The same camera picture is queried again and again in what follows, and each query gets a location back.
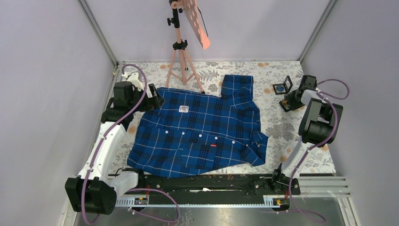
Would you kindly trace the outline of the blue plaid shirt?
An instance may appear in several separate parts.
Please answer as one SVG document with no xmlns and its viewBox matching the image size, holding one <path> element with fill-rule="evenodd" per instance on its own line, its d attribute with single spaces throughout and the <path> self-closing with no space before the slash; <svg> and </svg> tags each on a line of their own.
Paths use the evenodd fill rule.
<svg viewBox="0 0 399 226">
<path fill-rule="evenodd" d="M 127 165 L 152 175 L 182 178 L 266 162 L 268 137 L 253 101 L 254 78 L 226 75 L 221 95 L 159 88 L 161 108 L 145 112 Z"/>
</svg>

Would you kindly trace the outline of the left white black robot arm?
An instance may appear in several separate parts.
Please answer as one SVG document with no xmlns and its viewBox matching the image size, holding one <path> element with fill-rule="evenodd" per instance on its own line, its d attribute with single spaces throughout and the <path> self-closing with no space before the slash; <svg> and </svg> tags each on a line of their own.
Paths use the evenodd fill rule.
<svg viewBox="0 0 399 226">
<path fill-rule="evenodd" d="M 164 99 L 154 84 L 138 88 L 129 81 L 120 81 L 113 87 L 113 97 L 102 113 L 100 131 L 83 169 L 74 178 L 68 178 L 65 190 L 75 212 L 109 215 L 117 199 L 129 189 L 139 194 L 145 190 L 142 172 L 124 171 L 115 178 L 108 176 L 117 146 L 133 120 L 135 112 L 160 109 Z"/>
</svg>

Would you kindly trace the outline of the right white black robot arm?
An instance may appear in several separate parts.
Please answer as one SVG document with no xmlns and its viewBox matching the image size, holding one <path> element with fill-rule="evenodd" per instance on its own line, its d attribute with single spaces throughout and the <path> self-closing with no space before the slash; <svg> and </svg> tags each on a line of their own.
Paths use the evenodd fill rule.
<svg viewBox="0 0 399 226">
<path fill-rule="evenodd" d="M 295 90 L 292 90 L 293 83 L 289 76 L 283 83 L 273 85 L 276 95 L 284 95 L 284 99 L 279 102 L 284 112 L 303 106 L 306 108 L 294 150 L 272 173 L 269 188 L 276 194 L 293 192 L 297 186 L 297 177 L 311 154 L 316 148 L 332 143 L 336 137 L 343 106 L 331 103 L 327 94 L 318 88 L 319 84 L 315 76 L 304 75 Z"/>
</svg>

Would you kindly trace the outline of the black jewelry box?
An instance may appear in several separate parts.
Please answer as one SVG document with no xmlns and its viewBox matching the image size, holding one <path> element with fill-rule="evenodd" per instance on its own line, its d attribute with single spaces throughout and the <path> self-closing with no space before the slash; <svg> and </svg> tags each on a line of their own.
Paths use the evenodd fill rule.
<svg viewBox="0 0 399 226">
<path fill-rule="evenodd" d="M 284 112 L 290 112 L 294 110 L 295 101 L 283 99 L 279 102 L 279 105 L 284 110 Z"/>
</svg>

